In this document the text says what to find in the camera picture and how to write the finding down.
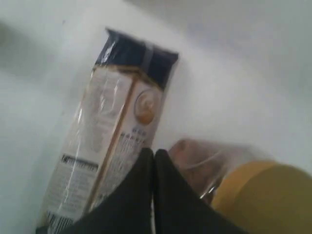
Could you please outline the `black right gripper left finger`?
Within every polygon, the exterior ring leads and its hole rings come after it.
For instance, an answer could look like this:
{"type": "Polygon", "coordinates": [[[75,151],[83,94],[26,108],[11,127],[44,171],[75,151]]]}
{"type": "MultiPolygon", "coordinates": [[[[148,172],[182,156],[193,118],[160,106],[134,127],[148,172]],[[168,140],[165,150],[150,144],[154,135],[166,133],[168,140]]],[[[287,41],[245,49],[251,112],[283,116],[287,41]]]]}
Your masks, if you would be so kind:
{"type": "Polygon", "coordinates": [[[150,234],[154,154],[143,148],[119,186],[78,221],[54,213],[36,228],[38,234],[150,234]]]}

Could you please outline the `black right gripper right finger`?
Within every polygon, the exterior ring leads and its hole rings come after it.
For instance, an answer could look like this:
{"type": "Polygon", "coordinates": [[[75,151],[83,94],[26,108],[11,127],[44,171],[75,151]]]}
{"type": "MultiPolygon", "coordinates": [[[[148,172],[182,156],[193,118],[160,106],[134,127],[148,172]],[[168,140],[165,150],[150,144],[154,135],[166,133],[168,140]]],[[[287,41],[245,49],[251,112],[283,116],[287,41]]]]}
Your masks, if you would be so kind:
{"type": "Polygon", "coordinates": [[[154,219],[157,234],[245,233],[199,198],[163,149],[154,156],[154,219]]]}

